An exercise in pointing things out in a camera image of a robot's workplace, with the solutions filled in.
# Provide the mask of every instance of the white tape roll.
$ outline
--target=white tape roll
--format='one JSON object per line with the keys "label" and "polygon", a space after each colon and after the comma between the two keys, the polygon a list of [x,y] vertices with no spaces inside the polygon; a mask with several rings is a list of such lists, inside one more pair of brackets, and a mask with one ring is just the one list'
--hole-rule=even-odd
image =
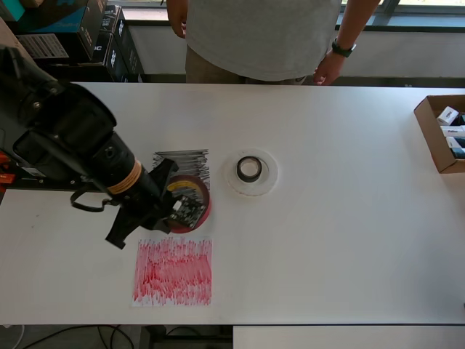
{"label": "white tape roll", "polygon": [[[262,163],[262,173],[255,182],[247,183],[239,179],[238,162],[246,157],[254,156]],[[227,184],[237,193],[244,196],[260,196],[273,189],[278,181],[278,164],[270,154],[259,149],[245,149],[231,155],[223,166],[223,175]]]}

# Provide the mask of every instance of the tan band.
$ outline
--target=tan band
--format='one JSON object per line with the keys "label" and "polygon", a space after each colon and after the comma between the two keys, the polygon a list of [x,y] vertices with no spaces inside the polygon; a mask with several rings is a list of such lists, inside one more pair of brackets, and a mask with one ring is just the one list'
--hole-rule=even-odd
{"label": "tan band", "polygon": [[132,168],[131,172],[128,174],[128,177],[124,178],[120,183],[114,185],[113,187],[108,187],[107,189],[110,193],[116,195],[119,193],[123,193],[124,191],[128,190],[132,187],[136,181],[139,179],[140,174],[142,173],[142,165],[138,160],[134,162],[134,167]]}

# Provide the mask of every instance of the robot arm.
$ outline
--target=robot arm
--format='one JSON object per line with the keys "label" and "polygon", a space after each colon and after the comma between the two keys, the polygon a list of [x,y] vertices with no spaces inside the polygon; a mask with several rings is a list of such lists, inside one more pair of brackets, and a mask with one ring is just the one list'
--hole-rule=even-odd
{"label": "robot arm", "polygon": [[137,227],[170,231],[175,203],[195,222],[203,214],[196,201],[173,197],[166,189],[177,165],[165,159],[148,172],[113,131],[116,120],[89,91],[58,82],[11,47],[0,47],[0,150],[55,180],[93,183],[111,199],[102,207],[71,204],[100,212],[120,206],[106,240],[120,249]]}

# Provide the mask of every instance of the wristwatch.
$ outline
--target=wristwatch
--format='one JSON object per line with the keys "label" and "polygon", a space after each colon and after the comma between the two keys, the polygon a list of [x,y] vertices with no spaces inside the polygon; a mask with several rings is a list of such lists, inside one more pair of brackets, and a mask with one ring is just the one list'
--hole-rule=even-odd
{"label": "wristwatch", "polygon": [[354,46],[352,46],[350,49],[343,49],[337,44],[337,39],[334,40],[332,44],[333,52],[344,57],[349,57],[356,46],[357,45],[354,44]]}

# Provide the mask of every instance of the gray t-shirt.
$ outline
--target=gray t-shirt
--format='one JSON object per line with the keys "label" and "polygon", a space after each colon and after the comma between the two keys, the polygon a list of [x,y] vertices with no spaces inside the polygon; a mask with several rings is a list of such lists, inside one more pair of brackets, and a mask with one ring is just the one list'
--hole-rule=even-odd
{"label": "gray t-shirt", "polygon": [[265,81],[313,74],[341,0],[190,0],[187,44],[210,63]]}

